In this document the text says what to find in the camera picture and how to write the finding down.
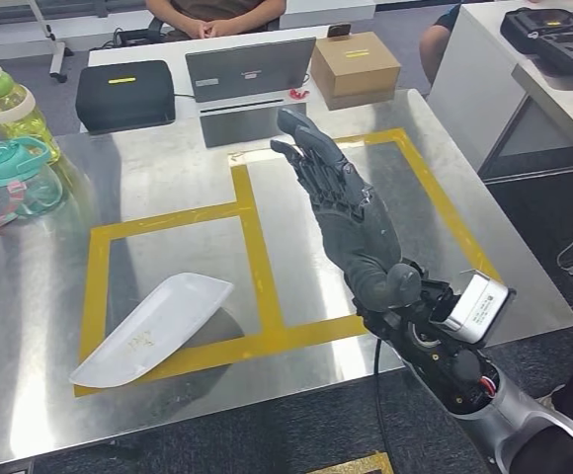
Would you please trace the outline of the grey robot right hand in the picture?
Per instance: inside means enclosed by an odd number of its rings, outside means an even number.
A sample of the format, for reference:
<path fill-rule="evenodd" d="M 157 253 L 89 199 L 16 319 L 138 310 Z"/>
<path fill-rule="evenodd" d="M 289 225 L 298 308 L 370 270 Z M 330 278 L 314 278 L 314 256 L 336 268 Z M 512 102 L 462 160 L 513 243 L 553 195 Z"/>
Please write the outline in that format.
<path fill-rule="evenodd" d="M 326 256 L 340 269 L 358 311 L 385 313 L 419 300 L 422 277 L 404 262 L 385 204 L 330 137 L 305 115 L 280 108 L 272 139 L 308 195 Z"/>

